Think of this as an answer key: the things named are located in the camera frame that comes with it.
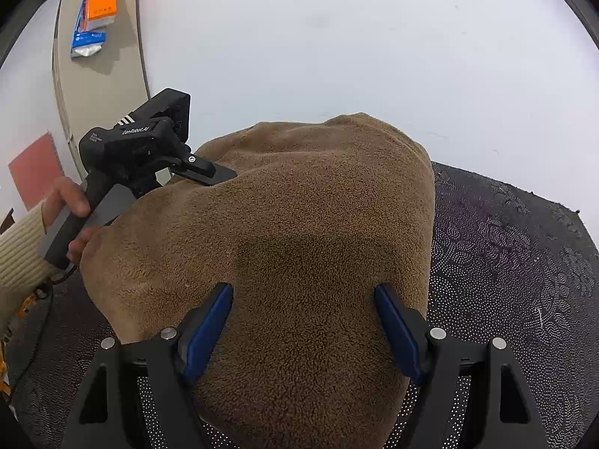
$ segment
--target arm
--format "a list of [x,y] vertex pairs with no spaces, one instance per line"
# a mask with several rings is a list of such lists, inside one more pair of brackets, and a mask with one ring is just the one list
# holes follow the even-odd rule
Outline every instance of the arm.
[[[82,189],[62,177],[48,199],[0,236],[0,334],[23,301],[44,280],[58,272],[37,254],[40,241],[66,205],[77,216],[89,215],[88,200]],[[83,248],[97,229],[83,230],[69,245],[69,258],[79,263]]]

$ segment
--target red paper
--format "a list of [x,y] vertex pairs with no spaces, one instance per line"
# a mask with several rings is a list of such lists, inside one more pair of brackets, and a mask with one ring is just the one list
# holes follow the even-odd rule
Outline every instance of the red paper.
[[28,211],[48,195],[56,179],[65,175],[50,133],[29,145],[8,169]]

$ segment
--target orange package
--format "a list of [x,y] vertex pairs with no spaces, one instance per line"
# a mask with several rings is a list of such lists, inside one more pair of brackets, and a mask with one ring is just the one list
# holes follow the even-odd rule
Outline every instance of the orange package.
[[105,27],[115,21],[116,0],[87,0],[85,30]]

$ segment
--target blue gripper pad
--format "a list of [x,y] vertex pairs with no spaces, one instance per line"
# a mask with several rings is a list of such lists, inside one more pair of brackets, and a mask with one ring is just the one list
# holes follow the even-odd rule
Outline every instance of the blue gripper pad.
[[182,376],[187,383],[194,383],[204,373],[232,303],[233,287],[218,284],[202,307],[188,313],[182,322],[186,326],[179,340],[179,356],[184,365]]
[[[400,311],[409,314],[403,306],[399,297],[389,284],[378,285],[374,288],[374,304],[383,325],[387,340],[391,346],[395,362],[405,376],[409,376],[415,385],[420,385],[423,381],[424,373],[421,368],[421,346],[418,345],[415,335],[410,332]],[[424,327],[426,322],[420,317]]]

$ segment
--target blue package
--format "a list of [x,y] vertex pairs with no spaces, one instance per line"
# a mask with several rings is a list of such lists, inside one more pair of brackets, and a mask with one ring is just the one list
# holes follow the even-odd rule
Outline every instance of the blue package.
[[85,2],[81,2],[75,30],[73,32],[73,43],[71,43],[71,57],[89,57],[100,52],[106,42],[106,32],[103,30],[81,31],[83,19],[85,18]]

